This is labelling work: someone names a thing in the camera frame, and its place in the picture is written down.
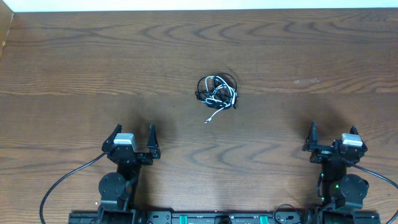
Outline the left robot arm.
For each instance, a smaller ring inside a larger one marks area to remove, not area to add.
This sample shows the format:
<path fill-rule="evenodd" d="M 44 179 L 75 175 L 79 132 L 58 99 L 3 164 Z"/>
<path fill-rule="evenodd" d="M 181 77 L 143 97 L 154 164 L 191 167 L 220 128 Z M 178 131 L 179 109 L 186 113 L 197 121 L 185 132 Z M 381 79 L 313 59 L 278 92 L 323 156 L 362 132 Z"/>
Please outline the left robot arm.
<path fill-rule="evenodd" d="M 142 166 L 151 166 L 161 156 L 154 124 L 150 125 L 149 151 L 137 152 L 136 148 L 135 135 L 123 133 L 120 124 L 102 145 L 101 150 L 117 165 L 117 170 L 99 182 L 99 223 L 147 223 L 147 215 L 134 207 L 134 199 Z"/>

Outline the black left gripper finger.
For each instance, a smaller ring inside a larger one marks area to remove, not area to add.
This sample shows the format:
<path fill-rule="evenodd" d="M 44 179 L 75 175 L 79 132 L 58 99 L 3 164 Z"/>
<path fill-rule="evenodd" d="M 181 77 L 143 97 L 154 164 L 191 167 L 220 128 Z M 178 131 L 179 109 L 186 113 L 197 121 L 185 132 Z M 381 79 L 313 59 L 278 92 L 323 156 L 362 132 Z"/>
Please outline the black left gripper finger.
<path fill-rule="evenodd" d="M 147 148 L 149 149 L 150 154 L 154 159 L 160 159 L 161 151 L 159 147 L 159 143 L 157 141 L 156 136 L 156 126 L 154 124 L 150 125 L 150 133 L 147 142 Z"/>
<path fill-rule="evenodd" d="M 114 131 L 109 135 L 109 137 L 104 141 L 101 150 L 103 152 L 111 152 L 115 148 L 115 143 L 114 139 L 116 138 L 116 135 L 121 133 L 122 131 L 122 125 L 118 124 Z"/>

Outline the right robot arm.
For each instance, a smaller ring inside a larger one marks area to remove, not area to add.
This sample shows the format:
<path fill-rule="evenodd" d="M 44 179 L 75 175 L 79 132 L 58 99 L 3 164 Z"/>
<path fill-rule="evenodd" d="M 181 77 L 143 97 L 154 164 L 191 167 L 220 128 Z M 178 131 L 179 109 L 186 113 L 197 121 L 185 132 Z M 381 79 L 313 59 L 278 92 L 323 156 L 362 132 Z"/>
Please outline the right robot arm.
<path fill-rule="evenodd" d="M 369 188 L 367 180 L 347 173 L 368 150 L 356 127 L 326 146 L 318 143 L 317 125 L 312 122 L 302 150 L 311 153 L 311 163 L 322 165 L 317 184 L 322 203 L 307 210 L 302 222 L 354 223 L 355 211 L 362 209 Z"/>

